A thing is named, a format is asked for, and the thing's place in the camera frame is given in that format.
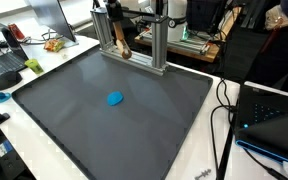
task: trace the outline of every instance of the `table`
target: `table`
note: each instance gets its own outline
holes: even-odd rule
[[[288,96],[288,93],[276,90],[273,88],[269,88],[266,86],[262,86],[259,84],[255,84],[252,82],[246,82],[246,85],[256,87],[258,89],[264,89],[268,91],[272,91],[275,93],[279,93],[282,95]],[[268,158],[260,156],[258,154],[250,152],[258,161],[263,163],[264,165],[275,169],[276,171],[285,175],[283,167]],[[270,174],[268,174],[260,165],[254,162],[245,151],[239,146],[235,145],[235,140],[233,139],[230,157],[227,165],[227,171],[225,179],[230,180],[253,180],[253,179],[263,179],[263,180],[274,180]]]
[[[49,72],[78,55],[85,53],[88,49],[98,44],[97,40],[81,36],[77,36],[77,38],[79,42],[78,46],[63,49],[58,53],[45,52],[40,45],[24,46],[24,50],[29,58],[38,59],[45,72]],[[213,85],[166,179],[193,179],[195,176],[199,175],[201,171],[212,169],[210,176],[205,179],[213,180],[215,179],[215,168],[211,146],[209,117],[212,109],[219,105],[215,96],[215,91],[220,79],[175,64],[171,65],[212,77]],[[25,69],[21,71],[20,74],[23,76],[23,80],[4,92],[11,93],[38,77],[30,69]],[[228,96],[231,99],[231,102],[234,103],[237,100],[239,85],[230,81],[227,81],[227,84]],[[14,102],[13,99],[0,104],[0,113],[4,112],[9,113],[11,118],[1,124],[0,129],[37,179],[87,179],[65,153],[54,144],[51,138],[45,134],[45,132]],[[224,109],[217,111],[214,116],[214,121],[216,122],[214,127],[217,135],[217,156],[219,159],[222,156],[222,150],[229,130],[226,117],[227,112]]]
[[[218,35],[218,37],[222,36],[222,37],[224,37],[224,39],[226,39],[226,35],[228,35],[230,33],[240,11],[241,11],[240,7],[236,7],[233,9],[233,13],[228,15],[228,18],[226,21],[227,23],[225,23],[223,25],[221,35]],[[144,39],[141,35],[138,35],[135,37],[135,42],[142,44],[142,45],[151,46],[151,40],[150,39]],[[201,55],[198,50],[196,50],[196,49],[190,50],[188,48],[183,48],[183,47],[177,45],[179,43],[186,44],[186,46],[193,46],[192,44],[188,44],[185,42],[178,42],[178,43],[177,42],[168,42],[167,50],[169,52],[173,52],[176,54],[180,54],[183,56],[187,56],[187,57],[191,57],[194,59],[198,59],[198,60],[206,61],[206,62],[211,62],[211,63],[214,62],[218,53],[220,52],[220,48],[217,45],[213,44],[210,46],[210,48],[206,52],[206,54]]]

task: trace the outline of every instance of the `white table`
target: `white table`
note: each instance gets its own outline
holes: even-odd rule
[[[97,40],[81,36],[77,36],[77,38],[79,41],[78,46],[63,49],[58,53],[46,52],[41,45],[24,46],[24,49],[29,58],[36,58],[44,71],[49,72],[98,44]],[[210,76],[175,64],[171,65],[187,71]],[[11,93],[38,77],[30,69],[25,69],[21,71],[20,74],[23,76],[23,80],[16,86],[3,92]],[[215,165],[211,146],[210,114],[211,111],[219,105],[215,91],[220,79],[214,76],[210,77],[213,78],[213,85],[169,171],[166,178],[168,180],[194,179],[201,171],[207,169],[211,169],[212,172],[204,179],[215,179]],[[239,84],[229,81],[226,83],[228,85],[228,97],[232,103],[235,103],[239,92]],[[223,102],[226,102],[223,93],[220,93],[220,97]],[[0,129],[37,179],[87,179],[65,153],[54,144],[51,138],[46,135],[13,99],[0,104],[0,113],[4,112],[9,113],[11,118],[1,124]],[[215,113],[214,128],[217,156],[220,160],[229,130],[226,110],[219,109]]]
[[[246,82],[246,85],[256,87],[258,89],[264,89],[272,92],[276,92],[285,96],[288,96],[288,93],[269,88],[266,86],[262,86],[259,84]],[[264,165],[275,169],[276,171],[280,172],[281,174],[287,177],[283,167],[268,158],[260,156],[255,153],[251,153],[257,160],[259,160]],[[258,165],[255,161],[253,161],[245,151],[235,144],[235,140],[233,139],[230,157],[227,165],[226,176],[225,179],[230,180],[275,180],[270,174],[268,174],[260,165]]]

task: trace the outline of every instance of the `blue foam piece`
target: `blue foam piece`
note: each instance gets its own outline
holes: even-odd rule
[[[3,93],[0,92],[0,103],[3,103],[7,100],[9,100],[11,98],[11,94],[10,93]]]
[[[110,106],[115,106],[123,101],[123,94],[119,91],[112,92],[107,97],[107,104]]]

